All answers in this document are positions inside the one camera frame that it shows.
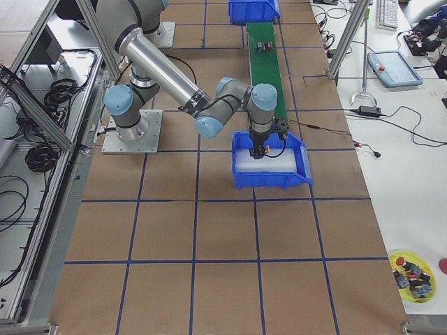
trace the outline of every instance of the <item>metal mounting plate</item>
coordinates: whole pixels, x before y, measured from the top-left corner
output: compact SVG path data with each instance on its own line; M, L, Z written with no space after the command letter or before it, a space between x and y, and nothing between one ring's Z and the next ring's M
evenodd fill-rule
M135 142L123 142L116 131L105 134L103 154L156 154L159 148L161 120L163 110L140 110L141 116L149 122L145 136ZM110 118L108 128L114 128L115 122Z
M166 33L163 36L155 35L155 46L159 49L171 49L174 45L175 22L162 22Z

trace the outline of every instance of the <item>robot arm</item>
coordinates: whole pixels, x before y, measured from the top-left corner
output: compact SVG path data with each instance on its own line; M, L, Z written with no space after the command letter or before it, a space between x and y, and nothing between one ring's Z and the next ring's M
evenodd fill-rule
M137 124L135 114L138 106L146 103L159 90L166 90L183 110L196 119L197 131L208 138L215 137L242 105L249 113L250 135L254 142L252 156L262 158L265 154L263 143L272 131L272 120L276 108L277 92L269 84L255 87L232 78L223 78L217 87L217 97L212 100L200 87L194 84L154 44L150 36L160 25L160 14L166 9L168 0L99 0L97 17L100 30L115 51L133 61L131 85L120 88L109 97L106 105L125 105L125 110L111 111L117 114L117 127L129 129ZM129 90L137 99L128 99ZM125 103L117 101L124 97Z

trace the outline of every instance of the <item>yellow bowl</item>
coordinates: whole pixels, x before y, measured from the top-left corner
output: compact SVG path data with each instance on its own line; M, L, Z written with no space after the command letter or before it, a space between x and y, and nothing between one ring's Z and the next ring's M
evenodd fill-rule
M427 263L416 254L411 253L410 251L395 251L388 258L390 260L391 267L393 269L397 269L401 274L404 273L404 268L396 265L396 260L399 257L403 257L406 261L418 265L423 270L423 272L429 274L430 284L432 285L432 292L426 298L413 298L410 292L410 287L400 288L399 289L400 297L402 299L407 300L408 302L414 302L417 304L429 302L431 298L433 298L434 293L436 292L436 281L434 279L433 271L430 269Z

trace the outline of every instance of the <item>blue plastic tray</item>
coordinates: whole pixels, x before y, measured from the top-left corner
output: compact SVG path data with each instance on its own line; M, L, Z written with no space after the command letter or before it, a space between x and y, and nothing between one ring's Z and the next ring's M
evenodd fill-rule
M233 24L272 22L280 17L277 0L229 0L228 14Z
M282 149L283 142L277 134L272 134L265 142L265 145L272 149ZM287 137L287 149L293 149L295 152L295 162L297 172L238 172L236 170L236 150L249 149L253 147L248 132L233 133L233 176L237 188L242 187L282 187L288 188L298 186L303 183L312 185L312 176L310 173L309 159L307 158L306 144L301 142L293 134L289 133Z

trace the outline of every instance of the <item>green strip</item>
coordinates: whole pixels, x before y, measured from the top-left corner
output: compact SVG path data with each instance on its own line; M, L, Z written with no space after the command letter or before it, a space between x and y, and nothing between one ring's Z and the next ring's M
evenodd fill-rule
M249 39L249 56L251 70L251 84L267 83L278 91L277 109L274 112L276 120L285 120L288 124L284 93L282 91L281 74L279 72L276 43L274 41L273 23L247 23ZM258 51L258 42L273 44L271 50Z

